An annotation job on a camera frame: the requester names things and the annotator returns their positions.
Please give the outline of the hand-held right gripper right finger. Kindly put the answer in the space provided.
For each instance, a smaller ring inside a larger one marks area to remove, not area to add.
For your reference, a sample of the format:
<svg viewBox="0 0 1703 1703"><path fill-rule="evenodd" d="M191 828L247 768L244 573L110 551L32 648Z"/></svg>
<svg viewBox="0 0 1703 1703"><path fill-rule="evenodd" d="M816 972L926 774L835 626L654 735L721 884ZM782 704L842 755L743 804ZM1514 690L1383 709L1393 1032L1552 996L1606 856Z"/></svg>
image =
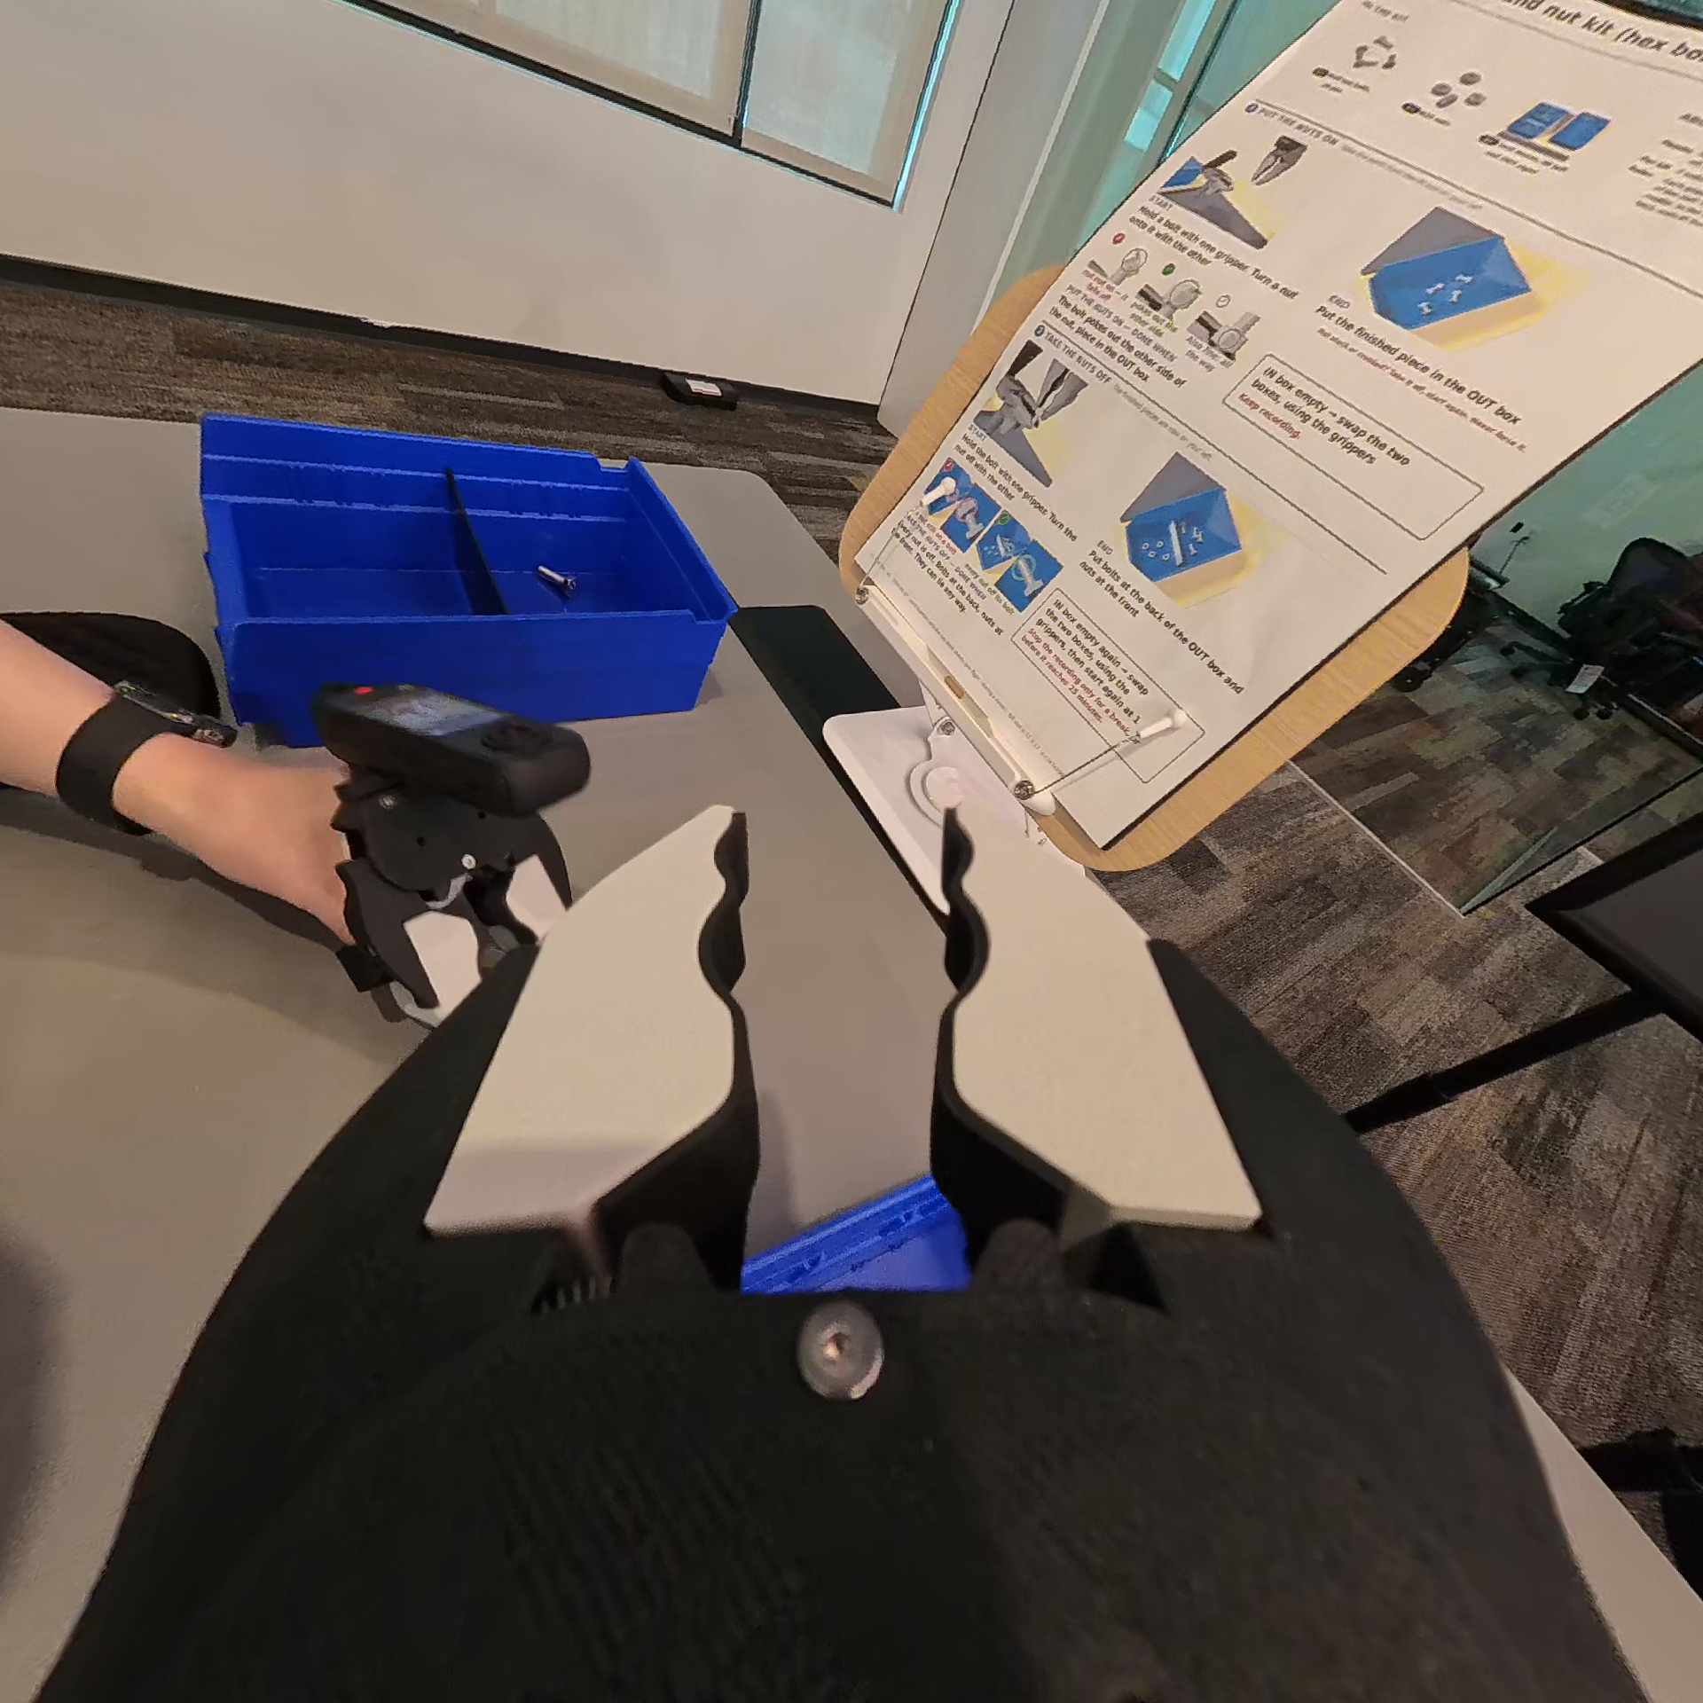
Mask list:
<svg viewBox="0 0 1703 1703"><path fill-rule="evenodd" d="M944 820L934 1181L976 1282L1167 1282L1260 1258L1264 1205L1151 935L990 807Z"/></svg>

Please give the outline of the blue plastic bin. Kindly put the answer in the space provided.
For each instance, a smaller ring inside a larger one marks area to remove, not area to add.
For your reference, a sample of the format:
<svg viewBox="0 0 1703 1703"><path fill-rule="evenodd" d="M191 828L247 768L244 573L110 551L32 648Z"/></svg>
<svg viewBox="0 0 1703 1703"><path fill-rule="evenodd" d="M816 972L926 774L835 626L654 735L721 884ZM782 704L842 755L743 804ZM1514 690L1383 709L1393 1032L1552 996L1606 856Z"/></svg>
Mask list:
<svg viewBox="0 0 1703 1703"><path fill-rule="evenodd" d="M934 1177L835 1213L743 1268L745 1295L963 1291L967 1234Z"/></svg>
<svg viewBox="0 0 1703 1703"><path fill-rule="evenodd" d="M228 704L320 742L327 684L418 684L541 722L688 712L735 599L628 457L205 413L204 529ZM451 465L509 615L470 610ZM580 580L559 599L547 565Z"/></svg>

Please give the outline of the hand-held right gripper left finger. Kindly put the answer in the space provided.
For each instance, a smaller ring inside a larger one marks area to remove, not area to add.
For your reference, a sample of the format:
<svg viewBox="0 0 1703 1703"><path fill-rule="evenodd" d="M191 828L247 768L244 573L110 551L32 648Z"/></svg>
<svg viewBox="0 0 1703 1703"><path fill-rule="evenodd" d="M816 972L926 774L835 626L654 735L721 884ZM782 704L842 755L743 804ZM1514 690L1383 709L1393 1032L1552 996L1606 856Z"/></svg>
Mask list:
<svg viewBox="0 0 1703 1703"><path fill-rule="evenodd" d="M423 1221L619 1243L675 1221L743 1243L759 1172L748 820L712 804L547 933Z"/></svg>

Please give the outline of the black office chair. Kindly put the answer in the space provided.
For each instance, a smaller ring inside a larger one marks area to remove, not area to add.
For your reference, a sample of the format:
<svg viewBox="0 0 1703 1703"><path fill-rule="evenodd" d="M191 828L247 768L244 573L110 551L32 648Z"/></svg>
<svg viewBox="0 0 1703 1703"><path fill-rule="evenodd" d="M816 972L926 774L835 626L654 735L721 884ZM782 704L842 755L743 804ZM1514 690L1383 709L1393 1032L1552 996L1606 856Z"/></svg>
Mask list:
<svg viewBox="0 0 1703 1703"><path fill-rule="evenodd" d="M1607 722L1630 702L1671 712L1701 691L1701 555L1633 539L1606 581L1588 581L1561 615L1564 691L1578 722Z"/></svg>

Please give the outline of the black bin divider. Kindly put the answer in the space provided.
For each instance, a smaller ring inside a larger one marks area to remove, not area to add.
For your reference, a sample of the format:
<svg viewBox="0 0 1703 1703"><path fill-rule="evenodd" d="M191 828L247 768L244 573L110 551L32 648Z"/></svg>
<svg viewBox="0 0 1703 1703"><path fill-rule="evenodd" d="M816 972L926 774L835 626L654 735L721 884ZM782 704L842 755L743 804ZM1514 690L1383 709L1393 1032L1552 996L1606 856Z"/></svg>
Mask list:
<svg viewBox="0 0 1703 1703"><path fill-rule="evenodd" d="M470 519L470 507L462 494L462 484L451 465L443 465L443 487L450 497L451 515L451 552L462 576L462 589L466 594L470 610L480 618L507 618L507 599L495 580L495 570L486 563L476 525Z"/></svg>

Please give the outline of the large window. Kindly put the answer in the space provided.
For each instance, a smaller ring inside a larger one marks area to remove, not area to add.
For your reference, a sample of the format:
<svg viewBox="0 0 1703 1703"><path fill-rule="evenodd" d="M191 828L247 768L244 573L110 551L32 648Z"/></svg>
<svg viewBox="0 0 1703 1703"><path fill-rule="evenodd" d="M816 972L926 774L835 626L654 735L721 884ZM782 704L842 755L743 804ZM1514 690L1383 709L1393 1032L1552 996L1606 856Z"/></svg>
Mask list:
<svg viewBox="0 0 1703 1703"><path fill-rule="evenodd" d="M958 2L366 2L874 202L906 192Z"/></svg>

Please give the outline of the black wrist band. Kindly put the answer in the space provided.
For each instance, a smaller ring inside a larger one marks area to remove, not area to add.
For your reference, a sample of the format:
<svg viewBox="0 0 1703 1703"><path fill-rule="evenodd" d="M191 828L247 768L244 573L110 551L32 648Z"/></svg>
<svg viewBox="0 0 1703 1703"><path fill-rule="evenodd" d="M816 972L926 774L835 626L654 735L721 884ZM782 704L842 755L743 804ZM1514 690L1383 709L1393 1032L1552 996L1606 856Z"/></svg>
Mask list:
<svg viewBox="0 0 1703 1703"><path fill-rule="evenodd" d="M239 742L239 726L137 680L117 680L108 704L71 735L56 765L56 797L101 828L149 838L146 823L117 807L117 781L129 761L163 735L228 749Z"/></svg>

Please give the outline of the person's left hand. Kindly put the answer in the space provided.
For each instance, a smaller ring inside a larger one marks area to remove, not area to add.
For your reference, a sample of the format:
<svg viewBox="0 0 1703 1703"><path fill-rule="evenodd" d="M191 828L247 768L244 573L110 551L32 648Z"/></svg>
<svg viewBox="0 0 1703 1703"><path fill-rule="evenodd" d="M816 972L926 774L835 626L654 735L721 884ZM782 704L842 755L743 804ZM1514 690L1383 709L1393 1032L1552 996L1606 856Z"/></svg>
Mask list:
<svg viewBox="0 0 1703 1703"><path fill-rule="evenodd" d="M123 768L117 812L172 841L228 884L285 901L350 943L334 826L347 768L273 765L185 735L158 735Z"/></svg>

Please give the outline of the black framed display stand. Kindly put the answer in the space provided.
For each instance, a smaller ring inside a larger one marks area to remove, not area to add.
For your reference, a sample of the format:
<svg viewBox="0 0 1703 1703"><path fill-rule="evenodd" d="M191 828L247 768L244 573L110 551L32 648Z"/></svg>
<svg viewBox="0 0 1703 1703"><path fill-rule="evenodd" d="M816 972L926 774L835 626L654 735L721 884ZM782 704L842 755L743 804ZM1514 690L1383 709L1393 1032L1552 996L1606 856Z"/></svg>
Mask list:
<svg viewBox="0 0 1703 1703"><path fill-rule="evenodd" d="M1606 968L1622 990L1438 1075L1354 1107L1359 1136L1438 1113L1490 1084L1666 1017L1701 1036L1701 820L1552 887L1526 904L1546 930Z"/></svg>

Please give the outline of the black desk mat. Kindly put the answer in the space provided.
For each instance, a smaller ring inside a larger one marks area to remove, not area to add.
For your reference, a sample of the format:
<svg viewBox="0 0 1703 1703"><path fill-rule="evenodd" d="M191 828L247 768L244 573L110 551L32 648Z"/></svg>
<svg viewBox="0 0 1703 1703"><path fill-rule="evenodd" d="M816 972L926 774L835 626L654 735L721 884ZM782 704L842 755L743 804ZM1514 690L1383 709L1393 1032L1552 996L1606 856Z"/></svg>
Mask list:
<svg viewBox="0 0 1703 1703"><path fill-rule="evenodd" d="M902 848L879 823L827 738L827 723L838 715L899 709L902 702L889 691L886 680L870 667L832 610L819 605L745 605L730 618L730 631L798 722L800 732L811 742L819 761L838 778L840 790L858 807L886 856L906 877L913 894L924 904L929 919L944 927Z"/></svg>

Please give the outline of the narrow side window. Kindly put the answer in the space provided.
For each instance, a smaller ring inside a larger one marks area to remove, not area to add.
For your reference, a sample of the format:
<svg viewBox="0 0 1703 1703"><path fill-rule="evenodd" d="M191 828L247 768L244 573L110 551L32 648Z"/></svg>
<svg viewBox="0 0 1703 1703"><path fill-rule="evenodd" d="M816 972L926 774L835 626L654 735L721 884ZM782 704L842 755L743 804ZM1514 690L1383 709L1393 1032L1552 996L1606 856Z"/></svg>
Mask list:
<svg viewBox="0 0 1703 1703"><path fill-rule="evenodd" d="M1163 112L1147 166L1181 150L1197 130L1289 53L1336 2L1220 2Z"/></svg>

